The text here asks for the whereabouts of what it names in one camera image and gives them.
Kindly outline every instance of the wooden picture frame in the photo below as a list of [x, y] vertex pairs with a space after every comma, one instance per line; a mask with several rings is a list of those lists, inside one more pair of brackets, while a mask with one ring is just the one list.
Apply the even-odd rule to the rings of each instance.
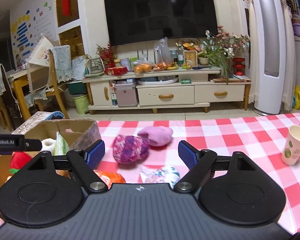
[[191, 67], [197, 67], [198, 66], [198, 57], [197, 57], [197, 51], [196, 50], [185, 50], [183, 51], [183, 57], [186, 60], [190, 60], [191, 62], [189, 65]]

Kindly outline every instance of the checkered tablecloth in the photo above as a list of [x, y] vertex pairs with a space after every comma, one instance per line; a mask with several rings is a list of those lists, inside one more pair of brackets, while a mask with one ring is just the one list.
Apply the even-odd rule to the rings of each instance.
[[[287, 204], [279, 224], [290, 233], [300, 231], [300, 162], [287, 166], [281, 160], [288, 127], [300, 125], [300, 114], [282, 114], [268, 117], [243, 117], [218, 120], [120, 122], [99, 121], [106, 154], [98, 166], [100, 171], [118, 172], [128, 183], [141, 183], [140, 165], [159, 168], [175, 166], [181, 176], [188, 172], [178, 156], [178, 143], [186, 140], [197, 149], [208, 148], [218, 155], [231, 156], [242, 151], [258, 164], [285, 191]], [[122, 165], [112, 157], [112, 142], [119, 135], [137, 135], [146, 126], [169, 126], [173, 141], [167, 147], [151, 148], [149, 157], [141, 164]]]

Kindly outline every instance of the television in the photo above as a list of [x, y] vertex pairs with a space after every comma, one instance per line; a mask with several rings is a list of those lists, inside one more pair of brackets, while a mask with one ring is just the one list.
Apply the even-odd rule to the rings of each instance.
[[213, 0], [105, 0], [112, 46], [217, 34]]

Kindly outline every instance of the tile floor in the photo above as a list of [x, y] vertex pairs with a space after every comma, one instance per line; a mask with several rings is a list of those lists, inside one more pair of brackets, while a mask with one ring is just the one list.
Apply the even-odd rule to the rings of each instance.
[[[239, 109], [231, 103], [212, 103], [209, 112], [205, 113], [203, 108], [166, 108], [158, 109], [157, 114], [153, 114], [152, 109], [138, 110], [98, 110], [96, 114], [78, 114], [75, 108], [69, 108], [68, 114], [71, 119], [94, 119], [98, 121], [158, 121], [158, 120], [207, 120], [220, 118], [237, 118], [258, 116], [249, 106], [247, 111]], [[0, 133], [10, 133], [7, 129], [2, 129]]]

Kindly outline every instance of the yellow detergent bottle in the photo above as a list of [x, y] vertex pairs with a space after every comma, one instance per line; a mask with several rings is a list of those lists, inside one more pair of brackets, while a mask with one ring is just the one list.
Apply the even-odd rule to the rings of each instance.
[[300, 109], [300, 87], [296, 85], [294, 89], [294, 97], [296, 99], [295, 109]]

